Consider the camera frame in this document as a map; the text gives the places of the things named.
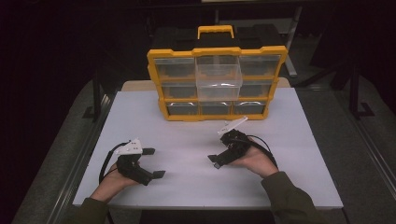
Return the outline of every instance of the white table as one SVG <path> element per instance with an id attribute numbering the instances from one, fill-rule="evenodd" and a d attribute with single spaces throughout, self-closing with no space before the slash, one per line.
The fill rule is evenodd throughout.
<path id="1" fill-rule="evenodd" d="M 207 157 L 226 149 L 217 135 L 224 120 L 166 121 L 157 100 L 156 91 L 118 92 L 73 204 L 81 205 L 97 187 L 107 152 L 138 137 L 143 147 L 156 148 L 154 155 L 142 156 L 142 168 L 151 172 L 165 170 L 166 174 L 146 187 L 124 190 L 111 205 L 139 209 L 270 207 L 257 175 L 241 167 L 223 166 L 217 170 Z M 316 208 L 343 207 L 295 90 L 277 89 L 269 106 L 267 119 L 248 120 L 237 130 L 263 138 L 280 170 L 312 197 Z M 116 159 L 113 155 L 108 167 Z"/>

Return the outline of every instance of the yellow organizer box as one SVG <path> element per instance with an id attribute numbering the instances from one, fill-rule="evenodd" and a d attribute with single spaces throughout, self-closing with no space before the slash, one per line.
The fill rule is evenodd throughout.
<path id="1" fill-rule="evenodd" d="M 167 120 L 265 119 L 288 51 L 274 25 L 161 28 L 148 72 Z"/>

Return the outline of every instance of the sleeve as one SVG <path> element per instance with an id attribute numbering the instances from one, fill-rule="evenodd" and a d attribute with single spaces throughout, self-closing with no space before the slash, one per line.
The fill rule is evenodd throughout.
<path id="1" fill-rule="evenodd" d="M 106 203 L 86 198 L 73 217 L 64 224 L 103 224 L 105 223 L 108 206 Z"/>
<path id="2" fill-rule="evenodd" d="M 296 188 L 284 172 L 269 175 L 262 181 L 271 202 L 271 209 L 281 224 L 328 223 L 315 208 L 311 197 Z"/>

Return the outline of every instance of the cable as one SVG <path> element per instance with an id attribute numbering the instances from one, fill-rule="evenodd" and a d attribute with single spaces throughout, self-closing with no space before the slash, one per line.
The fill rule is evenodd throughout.
<path id="1" fill-rule="evenodd" d="M 102 182 L 103 178 L 105 178 L 105 170 L 106 170 L 106 168 L 107 168 L 108 162 L 110 161 L 111 156 L 113 155 L 114 151 L 115 151 L 117 148 L 123 147 L 123 146 L 127 145 L 127 144 L 130 143 L 130 142 L 131 142 L 131 141 L 128 141 L 128 142 L 126 142 L 126 143 L 120 143 L 120 144 L 116 145 L 115 147 L 113 147 L 113 149 L 111 149 L 111 150 L 107 153 L 107 156 L 106 156 L 106 158 L 105 158 L 105 161 L 104 161 L 104 163 L 103 163 L 103 165 L 102 165 L 102 169 L 101 169 L 100 174 L 99 174 L 99 184 Z"/>
<path id="2" fill-rule="evenodd" d="M 253 142 L 253 141 L 245 141 L 245 140 L 241 140 L 241 139 L 230 139 L 229 141 L 230 141 L 230 142 L 246 143 L 246 144 L 249 144 L 249 145 L 251 145 L 251 146 L 253 146 L 253 147 L 258 148 L 258 149 L 261 150 L 261 151 L 269 151 L 269 150 L 267 150 L 265 147 L 261 146 L 260 144 L 258 144 L 258 143 L 256 143 L 256 142 Z"/>
<path id="3" fill-rule="evenodd" d="M 258 136 L 256 136 L 256 135 L 247 135 L 247 137 L 255 137 L 255 138 L 259 139 L 260 141 L 262 141 L 262 142 L 267 146 L 268 151 L 271 152 L 270 147 L 268 147 L 267 143 L 266 143 L 264 140 L 262 140 L 260 137 L 258 137 Z"/>
<path id="4" fill-rule="evenodd" d="M 349 217 L 347 216 L 347 212 L 346 212 L 345 208 L 344 207 L 341 208 L 341 211 L 343 211 L 344 217 L 346 219 L 346 223 L 350 224 Z"/>
<path id="5" fill-rule="evenodd" d="M 102 169 L 101 169 L 100 174 L 99 174 L 99 184 L 102 183 L 103 179 L 104 179 L 108 174 L 110 174 L 111 172 L 117 170 L 117 168 L 116 168 L 116 169 L 113 169 L 113 170 L 109 171 L 109 172 L 105 175 L 105 170 L 106 170 L 106 168 L 107 168 L 108 162 L 110 161 L 111 156 L 113 155 L 114 151 L 115 151 L 117 148 L 123 147 L 123 146 L 127 145 L 127 144 L 130 143 L 130 142 L 131 142 L 131 141 L 128 141 L 128 142 L 126 142 L 126 143 L 120 143 L 120 144 L 116 145 L 115 147 L 113 147 L 113 149 L 111 149 L 111 150 L 107 153 L 107 156 L 106 156 L 106 158 L 105 158 L 105 161 L 103 162 Z M 114 224 L 113 217 L 111 216 L 110 211 L 107 212 L 107 219 L 108 219 L 108 222 L 109 222 L 110 224 Z"/>

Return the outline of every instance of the left hand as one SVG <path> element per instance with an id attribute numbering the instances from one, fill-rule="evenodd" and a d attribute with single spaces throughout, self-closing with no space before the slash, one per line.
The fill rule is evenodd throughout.
<path id="1" fill-rule="evenodd" d="M 102 183 L 99 184 L 99 186 L 91 195 L 91 198 L 97 201 L 108 203 L 114 196 L 116 196 L 126 187 L 138 184 L 139 183 L 136 181 L 120 174 L 117 170 L 117 164 L 114 163 L 111 166 L 109 173 L 107 173 L 103 179 Z"/>

